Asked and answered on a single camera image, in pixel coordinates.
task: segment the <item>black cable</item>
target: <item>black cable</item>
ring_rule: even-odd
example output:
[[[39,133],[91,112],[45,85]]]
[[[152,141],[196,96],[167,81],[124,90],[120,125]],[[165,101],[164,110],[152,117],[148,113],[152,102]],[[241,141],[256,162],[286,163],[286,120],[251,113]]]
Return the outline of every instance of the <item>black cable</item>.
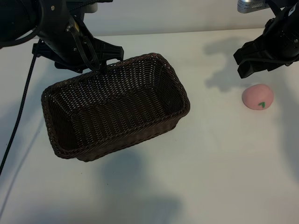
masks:
[[[19,109],[19,114],[18,114],[18,117],[17,117],[17,121],[15,122],[14,130],[13,130],[11,136],[10,136],[9,143],[8,143],[6,151],[4,153],[4,156],[3,156],[3,159],[2,159],[2,163],[0,165],[0,175],[2,173],[2,170],[3,170],[4,164],[5,164],[6,158],[8,156],[10,147],[11,147],[13,141],[14,141],[14,136],[15,136],[15,133],[17,132],[17,129],[18,129],[18,126],[19,126],[19,123],[20,123],[20,120],[21,120],[21,116],[22,116],[22,112],[23,112],[23,108],[24,108],[24,104],[25,104],[25,99],[26,99],[26,95],[27,95],[27,90],[28,90],[29,82],[30,82],[31,75],[32,75],[32,72],[33,72],[33,68],[34,68],[34,65],[36,63],[36,58],[37,58],[37,55],[34,54],[33,58],[32,58],[32,62],[31,62],[31,66],[30,66],[30,69],[29,69],[29,73],[28,73],[28,76],[27,76],[27,80],[26,80],[26,84],[25,84],[25,88],[24,88],[24,92],[23,92],[23,97],[22,97],[22,101],[21,101],[21,105],[20,105],[20,109]]]
[[[39,0],[39,5],[41,8],[41,16],[40,16],[40,22],[39,22],[38,26],[30,34],[28,34],[27,36],[25,36],[23,38],[13,40],[13,41],[0,42],[0,49],[3,47],[12,47],[12,46],[20,45],[22,43],[30,41],[42,30],[44,18],[45,18],[44,0]]]
[[[98,3],[98,2],[100,2],[100,0],[90,0],[90,1],[82,2],[82,3],[78,4],[78,5],[76,5],[74,8],[72,8],[70,10],[70,12],[71,11],[75,11],[78,8],[82,8],[84,6],[88,6],[88,5],[91,5],[91,4],[94,4],[94,3]]]
[[[99,62],[99,60],[98,60],[97,54],[95,53],[94,48],[93,48],[93,45],[91,44],[90,40],[89,40],[88,38],[84,38],[84,41],[86,42],[86,44],[87,44],[87,46],[88,46],[88,48],[89,48],[89,50],[90,50],[90,52],[91,52],[91,54],[92,54],[93,61],[95,62],[95,66],[93,66],[93,65],[89,62],[89,60],[88,60],[88,58],[87,58],[87,56],[86,56],[86,54],[85,54],[85,52],[84,52],[84,48],[83,48],[83,46],[82,46],[82,44],[81,44],[81,41],[80,41],[80,39],[79,39],[78,32],[76,31],[76,29],[71,28],[71,29],[70,29],[70,32],[71,32],[71,34],[72,34],[72,36],[73,36],[73,38],[74,38],[74,40],[75,40],[75,42],[76,42],[76,46],[77,46],[77,48],[78,48],[78,50],[79,50],[79,53],[80,53],[80,55],[81,55],[81,58],[82,58],[82,60],[84,61],[84,63],[87,65],[87,67],[88,67],[91,71],[98,71],[98,70],[100,70],[100,62]]]
[[[32,38],[34,38],[34,37],[36,36],[36,34],[38,34],[38,33],[40,32],[40,30],[41,30],[41,28],[42,28],[42,26],[43,26],[43,22],[44,22],[44,4],[43,4],[43,0],[39,0],[39,2],[40,2],[40,7],[41,7],[41,12],[42,12],[42,14],[41,14],[41,21],[40,21],[38,27],[37,27],[32,33],[30,33],[28,36],[26,36],[26,37],[24,37],[24,38],[21,38],[21,39],[12,41],[12,42],[0,42],[0,49],[1,49],[2,47],[15,46],[15,45],[19,45],[19,44],[22,44],[22,43],[24,43],[24,42],[27,42],[27,41],[31,40]],[[76,7],[73,8],[73,9],[71,9],[70,11],[74,11],[74,10],[76,10],[76,9],[78,9],[78,8],[81,8],[81,7],[84,7],[84,6],[86,6],[86,5],[90,5],[90,4],[96,3],[96,2],[97,2],[96,0],[92,0],[92,1],[88,1],[88,2],[85,2],[85,3],[79,4],[78,6],[76,6]],[[41,42],[42,42],[42,40],[39,40],[39,41],[38,41],[38,45],[37,45],[37,47],[40,45]],[[80,43],[80,44],[79,44],[77,47],[78,47],[78,49],[81,49],[81,47],[82,47],[81,42],[79,41],[79,43]],[[87,43],[87,45],[88,45],[88,47],[89,47],[89,49],[90,49],[90,51],[91,51],[91,53],[92,53],[93,59],[94,59],[94,60],[97,59],[97,56],[96,56],[96,54],[95,54],[95,52],[94,52],[94,49],[93,49],[93,47],[92,47],[92,45],[91,45],[89,39],[86,40],[86,43]],[[35,63],[36,63],[36,58],[37,58],[37,54],[34,54],[34,55],[33,55],[33,58],[32,58],[32,62],[31,62],[31,66],[30,66],[30,69],[29,69],[29,73],[28,73],[28,76],[27,76],[27,80],[26,80],[26,84],[25,84],[25,88],[24,88],[24,92],[23,92],[23,97],[22,97],[22,101],[21,101],[21,105],[20,105],[20,109],[19,109],[19,114],[18,114],[17,120],[16,120],[16,122],[15,122],[13,132],[12,132],[12,134],[11,134],[11,136],[10,136],[9,143],[8,143],[8,145],[7,145],[6,151],[5,151],[5,153],[4,153],[4,156],[3,156],[3,159],[2,159],[2,162],[1,162],[1,165],[0,165],[0,175],[1,175],[2,171],[3,171],[4,164],[5,164],[5,162],[6,162],[6,159],[7,159],[9,150],[10,150],[10,147],[11,147],[13,141],[14,141],[14,136],[15,136],[15,134],[16,134],[16,132],[17,132],[17,129],[18,129],[18,126],[19,126],[19,123],[20,123],[20,120],[21,120],[21,116],[22,116],[23,108],[24,108],[24,105],[25,105],[25,99],[26,99],[26,95],[27,95],[27,90],[28,90],[29,83],[30,83],[30,80],[31,80],[31,75],[32,75],[32,72],[33,72],[33,68],[34,68],[34,65],[35,65]]]
[[[266,0],[268,5],[270,6],[272,12],[274,13],[275,16],[278,16],[279,13],[281,12],[280,8],[273,2],[272,0]]]

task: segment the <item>pink ball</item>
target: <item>pink ball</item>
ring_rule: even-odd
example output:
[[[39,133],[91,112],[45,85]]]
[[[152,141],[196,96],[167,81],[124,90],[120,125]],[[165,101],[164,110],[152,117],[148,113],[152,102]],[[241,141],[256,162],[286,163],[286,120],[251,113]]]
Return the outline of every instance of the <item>pink ball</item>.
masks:
[[[243,103],[252,110],[265,110],[274,100],[273,91],[264,84],[253,85],[242,94]]]

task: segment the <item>woven basket bottom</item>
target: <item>woven basket bottom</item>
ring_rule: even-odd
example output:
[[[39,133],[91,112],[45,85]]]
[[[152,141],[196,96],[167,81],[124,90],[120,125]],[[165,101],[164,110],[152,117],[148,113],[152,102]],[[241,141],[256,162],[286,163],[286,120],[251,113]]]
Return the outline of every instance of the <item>woven basket bottom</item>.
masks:
[[[103,103],[83,105],[68,120],[77,146],[83,147],[166,115],[158,94],[148,88],[126,91]]]

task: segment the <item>white tabletop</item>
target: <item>white tabletop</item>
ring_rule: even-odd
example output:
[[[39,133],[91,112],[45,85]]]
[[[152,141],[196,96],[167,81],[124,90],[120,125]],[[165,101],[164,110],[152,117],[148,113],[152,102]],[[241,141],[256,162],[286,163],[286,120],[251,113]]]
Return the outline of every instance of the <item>white tabletop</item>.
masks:
[[[42,91],[77,73],[37,59],[19,130],[0,177],[2,224],[297,224],[299,63],[240,79],[233,54],[261,29],[106,36],[125,58],[161,53],[191,102],[177,127],[93,162],[54,155]],[[32,43],[0,50],[0,156],[18,113]],[[243,90],[269,85],[253,111]]]

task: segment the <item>brown wicker basket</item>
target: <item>brown wicker basket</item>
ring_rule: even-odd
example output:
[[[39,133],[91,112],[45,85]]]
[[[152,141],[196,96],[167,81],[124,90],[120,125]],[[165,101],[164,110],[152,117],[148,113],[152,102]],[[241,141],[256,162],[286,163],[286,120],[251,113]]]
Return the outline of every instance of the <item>brown wicker basket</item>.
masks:
[[[174,69],[159,54],[56,83],[43,92],[42,106],[55,154],[82,161],[170,131],[190,110]]]

